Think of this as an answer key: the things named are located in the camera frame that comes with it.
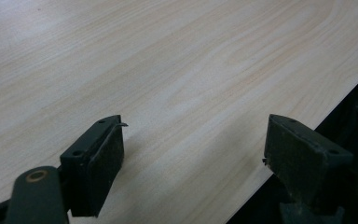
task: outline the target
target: wooden board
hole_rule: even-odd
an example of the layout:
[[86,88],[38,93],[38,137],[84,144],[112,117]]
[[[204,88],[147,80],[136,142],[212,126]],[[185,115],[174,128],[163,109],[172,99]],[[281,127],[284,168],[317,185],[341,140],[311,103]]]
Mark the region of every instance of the wooden board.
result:
[[268,115],[316,127],[358,83],[358,1],[0,1],[0,202],[121,114],[98,219],[223,223],[270,176]]

